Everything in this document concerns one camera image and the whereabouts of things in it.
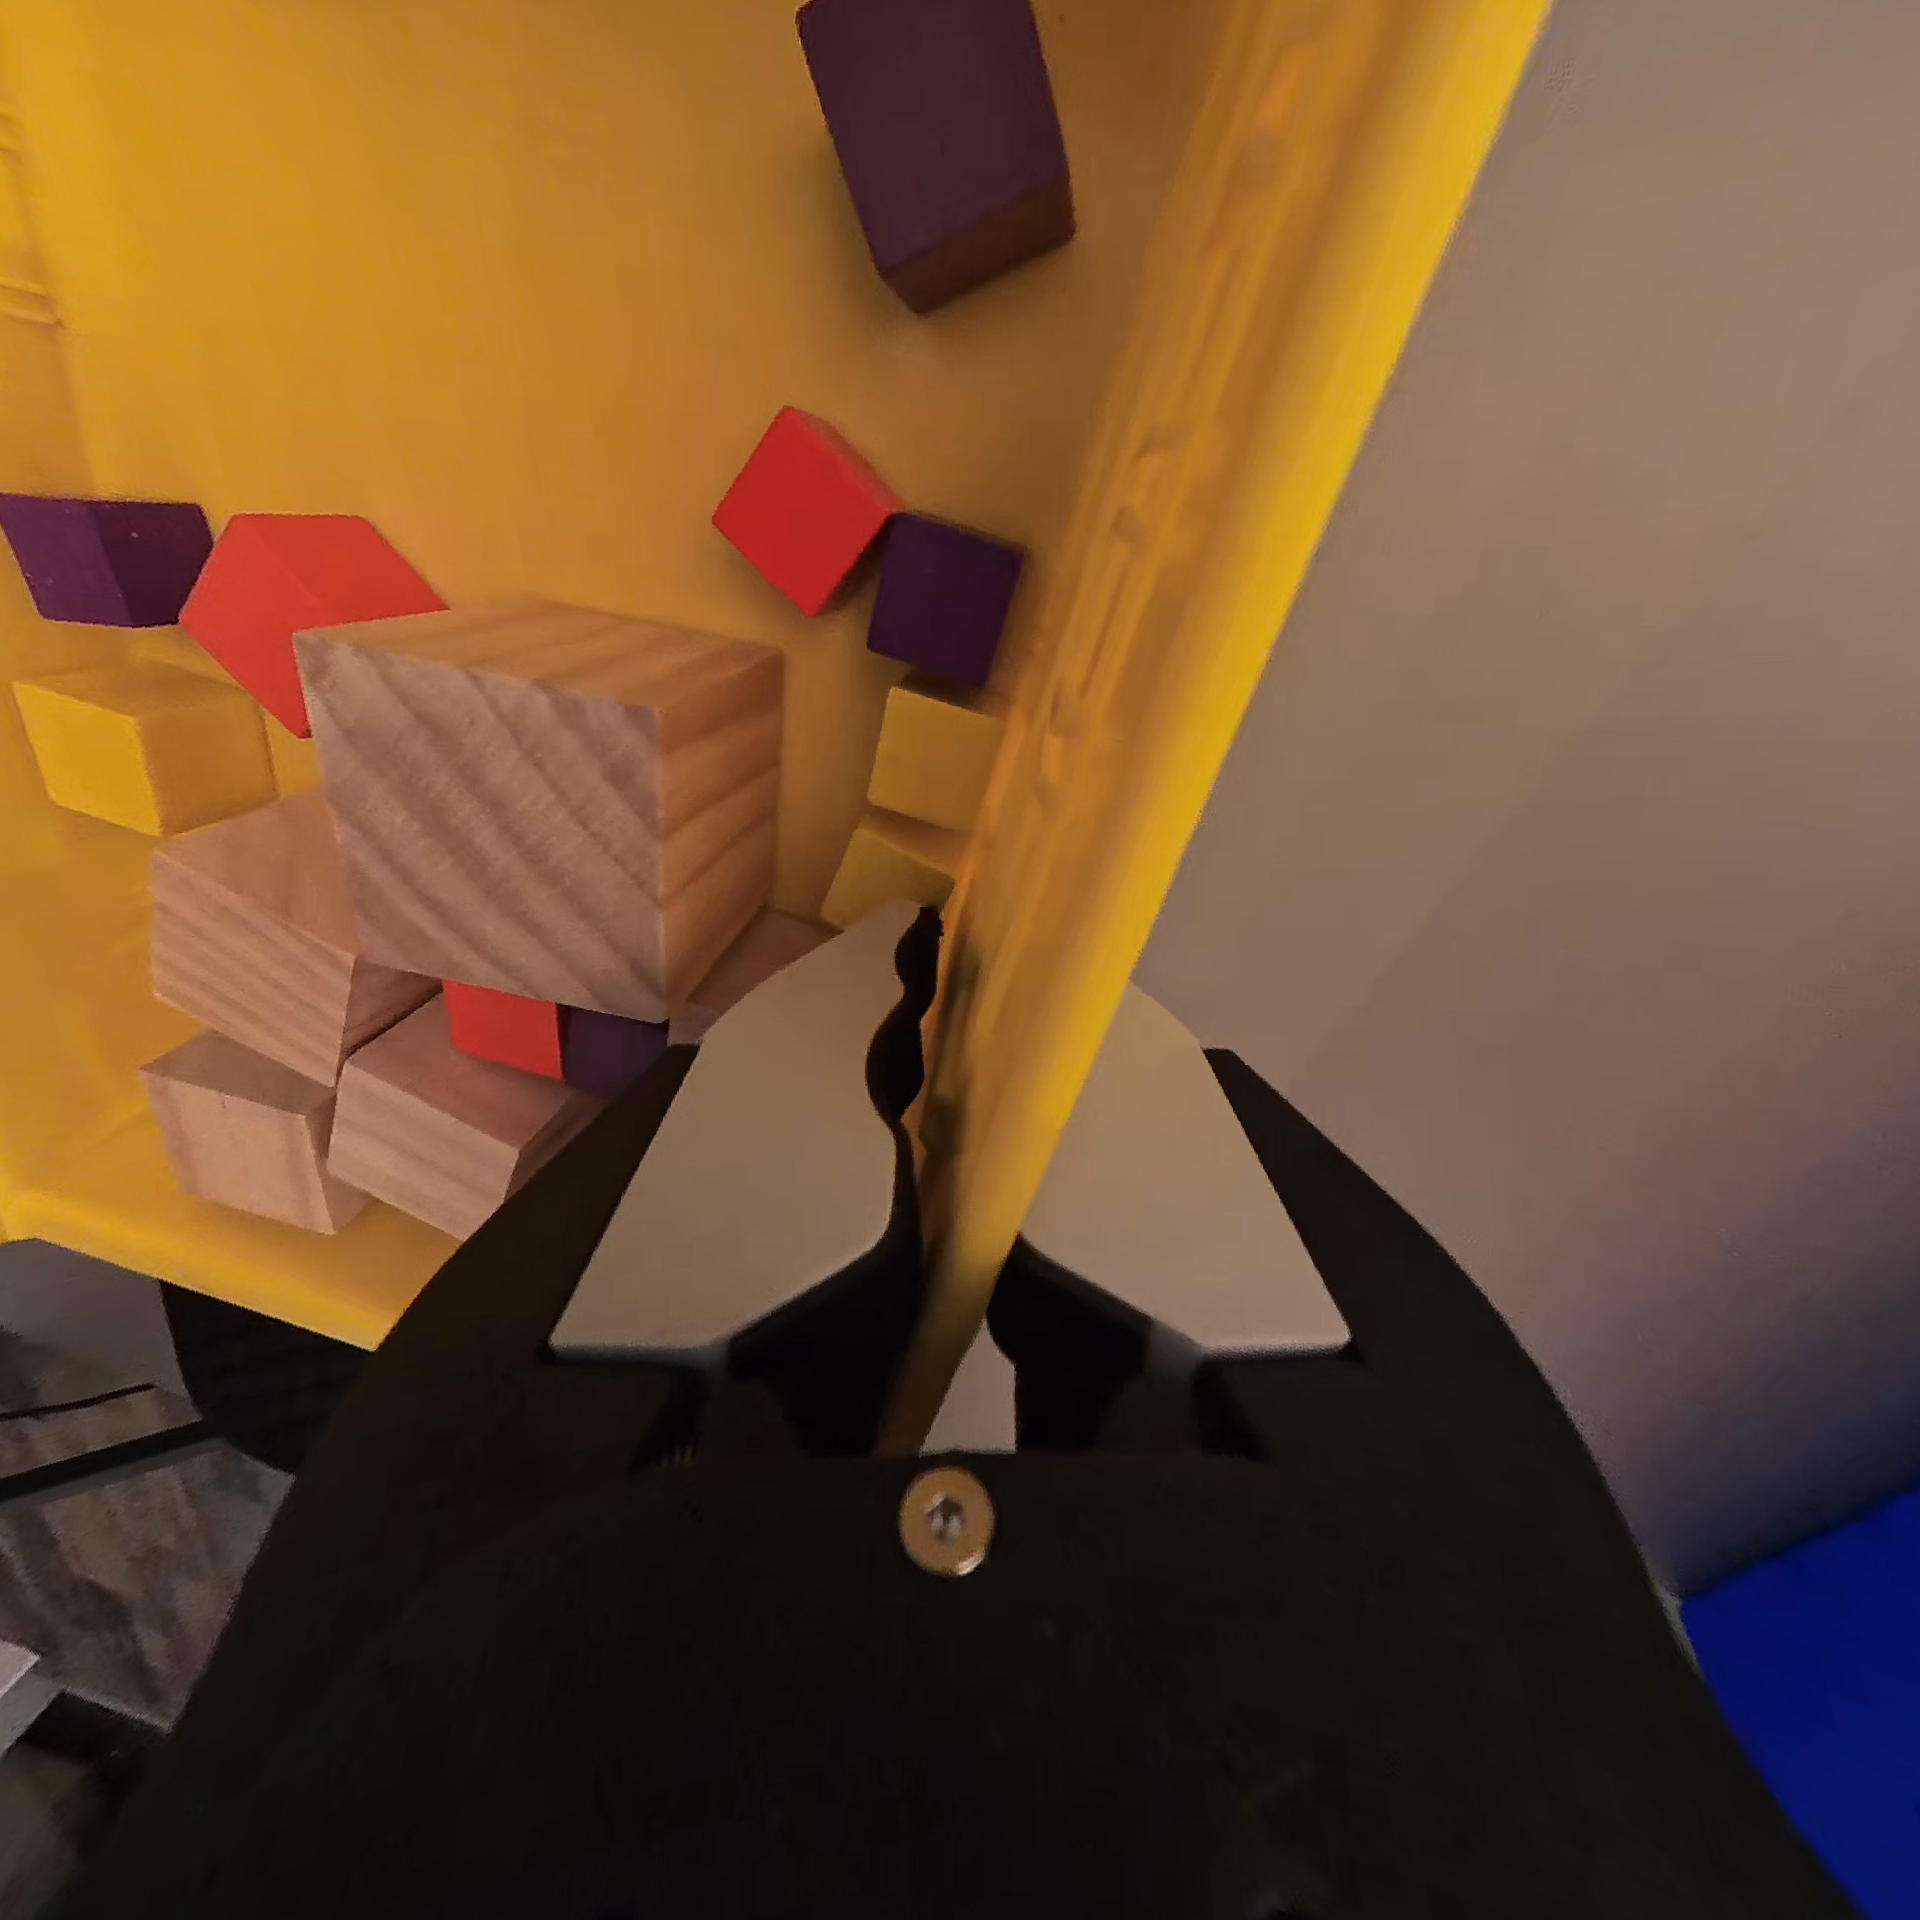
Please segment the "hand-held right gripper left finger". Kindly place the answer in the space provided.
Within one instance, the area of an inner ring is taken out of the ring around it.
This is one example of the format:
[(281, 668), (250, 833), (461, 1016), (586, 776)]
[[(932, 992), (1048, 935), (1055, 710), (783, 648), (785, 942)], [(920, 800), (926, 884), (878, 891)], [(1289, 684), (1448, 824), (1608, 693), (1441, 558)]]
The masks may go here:
[(559, 1312), (561, 1359), (711, 1359), (844, 1278), (916, 1196), (942, 915), (878, 904), (726, 1008)]

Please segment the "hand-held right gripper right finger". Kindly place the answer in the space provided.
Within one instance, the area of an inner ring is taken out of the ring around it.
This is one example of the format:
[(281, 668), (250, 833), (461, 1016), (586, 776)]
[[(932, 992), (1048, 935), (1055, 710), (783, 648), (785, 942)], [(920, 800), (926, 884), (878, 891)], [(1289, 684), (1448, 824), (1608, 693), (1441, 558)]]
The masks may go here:
[(1190, 1028), (1127, 987), (991, 1293), (1021, 1374), (1318, 1359), (1344, 1312)]

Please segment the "small purple wooden cube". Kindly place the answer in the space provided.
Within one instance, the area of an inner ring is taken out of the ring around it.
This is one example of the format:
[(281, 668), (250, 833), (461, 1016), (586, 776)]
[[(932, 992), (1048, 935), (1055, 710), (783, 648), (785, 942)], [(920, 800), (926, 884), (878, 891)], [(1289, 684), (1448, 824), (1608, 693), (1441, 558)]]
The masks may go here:
[(2, 494), (2, 531), (41, 617), (120, 630), (178, 624), (212, 549), (182, 501)]
[(868, 652), (937, 680), (984, 687), (1025, 565), (1021, 543), (897, 511), (879, 537)]
[(561, 1081), (596, 1099), (615, 1099), (640, 1081), (664, 1054), (668, 1043), (668, 1022), (559, 1008)]

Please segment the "natural wooden block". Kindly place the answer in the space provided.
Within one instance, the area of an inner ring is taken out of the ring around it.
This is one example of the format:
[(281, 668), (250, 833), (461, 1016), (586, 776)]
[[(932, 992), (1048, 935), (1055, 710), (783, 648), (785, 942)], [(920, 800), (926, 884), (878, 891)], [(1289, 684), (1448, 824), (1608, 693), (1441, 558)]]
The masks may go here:
[(344, 1061), (441, 995), (360, 943), (320, 788), (158, 844), (154, 996), (277, 1064), (335, 1084)]
[(837, 928), (828, 924), (764, 907), (668, 1019), (668, 1044), (702, 1044), (717, 1016), (831, 939)]
[(466, 1240), (606, 1099), (458, 1052), (442, 996), (342, 1064), (327, 1168), (377, 1201)]
[(137, 1071), (182, 1193), (335, 1235), (369, 1196), (329, 1168), (335, 1084), (202, 1031)]

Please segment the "small red wooden cube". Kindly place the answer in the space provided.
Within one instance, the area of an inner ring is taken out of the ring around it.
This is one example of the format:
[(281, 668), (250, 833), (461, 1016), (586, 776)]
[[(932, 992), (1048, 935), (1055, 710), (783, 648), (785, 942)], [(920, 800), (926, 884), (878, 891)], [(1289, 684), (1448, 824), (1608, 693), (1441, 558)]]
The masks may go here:
[(901, 494), (830, 420), (783, 404), (711, 525), (785, 603), (817, 617), (846, 598), (903, 511)]
[(448, 1043), (484, 1064), (564, 1078), (567, 1008), (550, 999), (441, 982)]
[(178, 627), (289, 736), (311, 737), (297, 636), (448, 600), (356, 515), (232, 515)]

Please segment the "small yellow wooden cube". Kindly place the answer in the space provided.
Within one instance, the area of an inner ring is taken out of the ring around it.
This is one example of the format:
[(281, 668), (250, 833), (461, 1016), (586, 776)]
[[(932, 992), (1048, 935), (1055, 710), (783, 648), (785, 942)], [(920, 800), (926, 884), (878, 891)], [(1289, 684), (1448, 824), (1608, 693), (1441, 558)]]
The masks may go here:
[(279, 787), (260, 709), (240, 687), (164, 662), (13, 684), (49, 801), (172, 837), (268, 806)]
[(876, 811), (853, 827), (821, 918), (846, 931), (879, 904), (911, 902), (944, 909), (967, 849), (969, 839), (962, 832)]
[(896, 684), (881, 709), (865, 801), (972, 832), (1000, 747), (1004, 702), (927, 677)]

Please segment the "large natural wooden cube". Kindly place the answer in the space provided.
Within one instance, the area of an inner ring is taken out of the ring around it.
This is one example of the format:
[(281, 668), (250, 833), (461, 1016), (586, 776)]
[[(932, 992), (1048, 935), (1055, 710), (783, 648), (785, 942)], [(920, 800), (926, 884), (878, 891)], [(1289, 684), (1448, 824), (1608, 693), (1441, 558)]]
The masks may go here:
[(374, 959), (658, 1022), (770, 902), (777, 646), (520, 596), (295, 661)]

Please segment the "blue plastic box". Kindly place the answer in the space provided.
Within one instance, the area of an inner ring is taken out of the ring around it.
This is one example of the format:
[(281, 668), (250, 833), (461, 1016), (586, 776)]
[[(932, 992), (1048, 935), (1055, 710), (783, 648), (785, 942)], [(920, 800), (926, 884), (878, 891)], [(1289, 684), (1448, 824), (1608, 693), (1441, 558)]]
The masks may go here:
[(1870, 1917), (1917, 1916), (1917, 1492), (1679, 1604), (1744, 1753)]

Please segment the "yellow plastic box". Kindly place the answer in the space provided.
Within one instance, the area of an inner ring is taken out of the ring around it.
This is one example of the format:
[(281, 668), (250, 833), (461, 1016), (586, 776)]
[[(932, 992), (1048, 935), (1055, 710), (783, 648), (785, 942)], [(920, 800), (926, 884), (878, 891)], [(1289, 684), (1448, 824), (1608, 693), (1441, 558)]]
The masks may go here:
[(4, 4), (4, 488), (360, 511), (454, 600), (782, 645), (778, 884), (878, 723), (709, 525), (782, 401), (1029, 545), (945, 909), (913, 1452), (1549, 4), (1037, 4), (1076, 235), (916, 319), (796, 4)]

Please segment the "large purple wooden cube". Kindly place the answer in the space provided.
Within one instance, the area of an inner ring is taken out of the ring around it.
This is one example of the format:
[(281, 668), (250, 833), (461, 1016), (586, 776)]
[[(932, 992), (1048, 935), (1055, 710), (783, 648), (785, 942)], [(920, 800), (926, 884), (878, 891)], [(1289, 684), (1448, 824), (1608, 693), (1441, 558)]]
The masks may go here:
[(1073, 237), (1029, 3), (809, 3), (800, 48), (878, 276), (924, 317)]

